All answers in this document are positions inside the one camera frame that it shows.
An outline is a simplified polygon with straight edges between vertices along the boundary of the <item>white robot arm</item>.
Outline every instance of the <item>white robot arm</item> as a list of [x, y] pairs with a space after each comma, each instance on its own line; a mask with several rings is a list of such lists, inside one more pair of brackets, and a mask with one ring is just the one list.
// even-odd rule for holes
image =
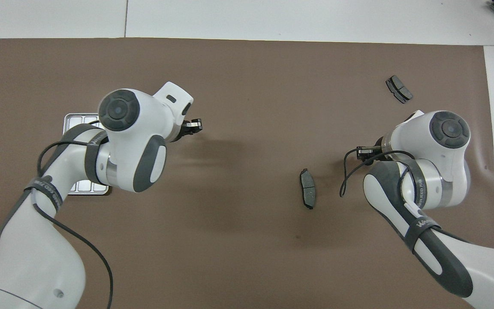
[[100, 102], [104, 129], [77, 125], [55, 143], [43, 168], [40, 158], [38, 177], [28, 184], [0, 233], [0, 309], [76, 307], [85, 285], [83, 263], [42, 215], [53, 218], [80, 180], [132, 192], [152, 186], [165, 164], [166, 142], [202, 129], [200, 119], [184, 120], [192, 102], [171, 82], [153, 96], [115, 90]]
[[464, 151], [470, 140], [456, 114], [417, 112], [382, 139], [392, 161], [378, 162], [365, 176], [367, 201], [394, 228], [408, 249], [450, 293], [477, 309], [494, 308], [494, 249], [442, 230], [422, 209], [455, 206], [467, 194]]

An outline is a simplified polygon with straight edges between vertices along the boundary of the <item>brown paper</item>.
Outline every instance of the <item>brown paper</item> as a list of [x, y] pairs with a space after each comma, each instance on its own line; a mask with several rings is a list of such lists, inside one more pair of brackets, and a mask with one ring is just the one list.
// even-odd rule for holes
[[[401, 104], [397, 75], [414, 99]], [[104, 253], [113, 308], [469, 308], [447, 293], [365, 201], [362, 178], [339, 198], [343, 155], [417, 109], [461, 115], [472, 187], [427, 211], [451, 233], [494, 248], [494, 157], [483, 48], [202, 39], [0, 39], [0, 226], [61, 136], [67, 113], [96, 112], [117, 88], [194, 96], [204, 130], [168, 145], [149, 190], [70, 196], [57, 219]], [[348, 164], [358, 162], [353, 158]], [[317, 201], [302, 204], [308, 168]], [[104, 307], [102, 262], [67, 235]]]

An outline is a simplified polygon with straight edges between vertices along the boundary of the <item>black cable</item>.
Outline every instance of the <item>black cable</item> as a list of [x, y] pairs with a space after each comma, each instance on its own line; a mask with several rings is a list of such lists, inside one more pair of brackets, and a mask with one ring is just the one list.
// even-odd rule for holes
[[[41, 152], [41, 154], [39, 154], [39, 158], [37, 160], [37, 175], [39, 177], [42, 177], [43, 176], [43, 170], [41, 168], [41, 162], [43, 160], [43, 156], [45, 155], [45, 153], [47, 153], [47, 151], [49, 151], [49, 149], [51, 149], [51, 148], [53, 148], [55, 146], [58, 146], [58, 145], [80, 145], [80, 146], [87, 146], [88, 143], [86, 143], [86, 142], [80, 142], [80, 141], [58, 141], [58, 142], [54, 142], [54, 143], [50, 144], [49, 146], [45, 147], [45, 149], [43, 149], [43, 151]], [[77, 239], [83, 241], [102, 260], [102, 262], [104, 263], [104, 266], [106, 266], [106, 270], [108, 271], [108, 277], [110, 278], [110, 296], [108, 298], [108, 307], [107, 307], [108, 309], [110, 309], [112, 297], [114, 295], [114, 277], [113, 277], [113, 275], [111, 273], [110, 264], [108, 264], [106, 258], [104, 258], [104, 255], [102, 255], [102, 253], [93, 244], [91, 244], [90, 241], [88, 241], [85, 237], [81, 236], [79, 233], [76, 233], [75, 231], [73, 231], [72, 229], [70, 229], [69, 227], [67, 227], [66, 225], [60, 223], [60, 221], [57, 221], [57, 219], [54, 219], [53, 217], [51, 217], [47, 213], [45, 213], [43, 210], [41, 210], [39, 208], [39, 206], [37, 206], [37, 203], [34, 203], [33, 204], [33, 207], [45, 219], [51, 221], [53, 224], [57, 225], [58, 227], [60, 227], [61, 229], [65, 230], [65, 231], [67, 231], [68, 233], [70, 233], [71, 235], [73, 235], [74, 237], [76, 237]]]
[[373, 161], [378, 160], [379, 158], [382, 158], [382, 157], [384, 157], [384, 156], [386, 156], [386, 155], [389, 155], [389, 154], [391, 154], [391, 153], [402, 153], [402, 154], [404, 154], [404, 155], [406, 155], [406, 156], [410, 157], [410, 158], [411, 158], [411, 159], [413, 159], [413, 160], [415, 159], [415, 157], [414, 157], [412, 154], [408, 153], [407, 151], [403, 151], [403, 150], [392, 150], [392, 151], [386, 151], [386, 152], [382, 152], [382, 153], [379, 153], [379, 154], [377, 154], [377, 155], [375, 155], [375, 156], [372, 156], [372, 157], [368, 158], [367, 160], [363, 161], [363, 162], [362, 162], [362, 164], [360, 164], [360, 165], [356, 166], [356, 167], [355, 167], [355, 168], [354, 168], [354, 169], [353, 169], [353, 170], [352, 170], [349, 174], [346, 174], [346, 157], [347, 157], [350, 153], [354, 152], [355, 150], [356, 150], [356, 149], [353, 149], [353, 150], [351, 150], [351, 151], [347, 152], [347, 153], [346, 153], [346, 155], [344, 156], [344, 180], [343, 180], [343, 183], [342, 183], [342, 184], [341, 184], [341, 186], [340, 186], [340, 191], [339, 191], [339, 196], [340, 196], [340, 197], [343, 197], [343, 196], [346, 194], [346, 185], [347, 185], [347, 182], [348, 182], [348, 178], [349, 178], [352, 174], [354, 174], [354, 172], [355, 172], [355, 171], [359, 170], [359, 169], [360, 169], [360, 168], [362, 168], [363, 166], [365, 166], [365, 165], [369, 165], [369, 164], [372, 164], [372, 162], [373, 162]]
[[50, 144], [49, 146], [45, 147], [41, 154], [39, 155], [39, 158], [37, 159], [37, 176], [42, 177], [43, 176], [43, 170], [41, 168], [41, 160], [43, 160], [43, 156], [49, 149], [58, 146], [58, 145], [66, 145], [66, 144], [71, 144], [71, 145], [81, 145], [81, 146], [87, 146], [86, 142], [78, 142], [78, 141], [58, 141]]
[[396, 161], [396, 162], [400, 162], [401, 164], [403, 164], [406, 167], [406, 169], [404, 170], [404, 172], [400, 176], [400, 185], [401, 185], [401, 183], [404, 182], [405, 176], [409, 172], [409, 166], [407, 164], [405, 164], [404, 162], [401, 162], [401, 161]]
[[67, 227], [66, 225], [63, 225], [62, 223], [60, 223], [60, 221], [57, 221], [57, 219], [54, 219], [53, 217], [49, 216], [47, 213], [45, 213], [43, 210], [41, 210], [39, 208], [39, 206], [37, 206], [36, 203], [33, 204], [33, 207], [45, 219], [51, 221], [52, 223], [54, 223], [55, 225], [57, 225], [61, 229], [67, 231], [71, 235], [74, 235], [77, 239], [83, 241], [94, 252], [96, 252], [96, 254], [98, 254], [98, 257], [102, 260], [102, 262], [104, 263], [104, 266], [106, 266], [106, 270], [108, 271], [108, 277], [110, 278], [110, 297], [108, 299], [108, 307], [107, 307], [107, 309], [110, 309], [112, 297], [114, 295], [114, 277], [112, 276], [111, 269], [110, 269], [110, 264], [108, 264], [108, 262], [106, 261], [106, 258], [104, 258], [104, 256], [102, 255], [102, 253], [100, 251], [98, 251], [98, 249], [93, 244], [91, 244], [90, 241], [88, 241], [87, 239], [85, 239], [85, 237], [83, 237], [80, 234], [76, 233], [75, 231], [73, 231], [72, 229], [70, 229], [69, 227]]
[[449, 237], [452, 237], [452, 238], [454, 238], [454, 239], [456, 239], [456, 240], [460, 240], [460, 241], [462, 241], [462, 242], [466, 242], [467, 244], [472, 244], [472, 245], [473, 245], [473, 243], [472, 243], [472, 242], [470, 242], [470, 241], [468, 241], [468, 240], [465, 240], [465, 239], [463, 239], [463, 238], [460, 238], [460, 237], [458, 237], [457, 235], [455, 235], [454, 233], [450, 233], [450, 232], [448, 232], [448, 231], [446, 231], [446, 230], [442, 229], [441, 227], [437, 227], [437, 226], [435, 226], [435, 225], [434, 225], [433, 227], [431, 227], [431, 229], [436, 230], [436, 231], [438, 231], [439, 233], [442, 233], [442, 234], [447, 235], [447, 236], [449, 236]]

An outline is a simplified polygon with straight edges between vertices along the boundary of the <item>circular joint cover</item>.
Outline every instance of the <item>circular joint cover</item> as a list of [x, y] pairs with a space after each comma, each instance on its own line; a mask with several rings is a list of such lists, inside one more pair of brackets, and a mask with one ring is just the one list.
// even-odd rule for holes
[[451, 149], [461, 148], [470, 138], [466, 121], [451, 112], [435, 113], [430, 120], [430, 132], [438, 144]]
[[130, 90], [116, 90], [108, 94], [100, 104], [98, 118], [111, 131], [129, 129], [139, 117], [140, 105]]

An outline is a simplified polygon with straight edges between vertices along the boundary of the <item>velcro strap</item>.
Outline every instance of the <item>velcro strap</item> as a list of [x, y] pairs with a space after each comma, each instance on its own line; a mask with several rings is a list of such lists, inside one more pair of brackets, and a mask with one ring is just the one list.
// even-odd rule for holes
[[102, 130], [89, 141], [85, 152], [85, 173], [87, 174], [87, 178], [91, 182], [101, 185], [102, 183], [96, 175], [96, 158], [98, 157], [100, 145], [106, 142], [108, 142], [108, 134]]
[[405, 233], [404, 242], [413, 253], [413, 249], [415, 248], [415, 244], [424, 231], [431, 227], [439, 227], [439, 225], [428, 216], [422, 216], [415, 219], [410, 225], [409, 229], [407, 229], [407, 233]]
[[37, 191], [45, 194], [49, 198], [49, 200], [51, 200], [51, 203], [53, 203], [54, 209], [58, 211], [60, 209], [60, 206], [62, 206], [62, 197], [60, 196], [57, 187], [53, 186], [50, 179], [51, 178], [47, 179], [35, 177], [30, 181], [28, 186], [24, 188], [24, 191], [34, 188]]
[[417, 163], [416, 160], [412, 159], [406, 159], [404, 160], [404, 164], [409, 166], [409, 173], [411, 174], [411, 177], [413, 178], [413, 185], [415, 186], [415, 204], [420, 209], [424, 208], [424, 205], [426, 205], [426, 199], [428, 195], [428, 188], [426, 184], [426, 180], [424, 177], [424, 174], [422, 172], [422, 169], [420, 169], [419, 164]]

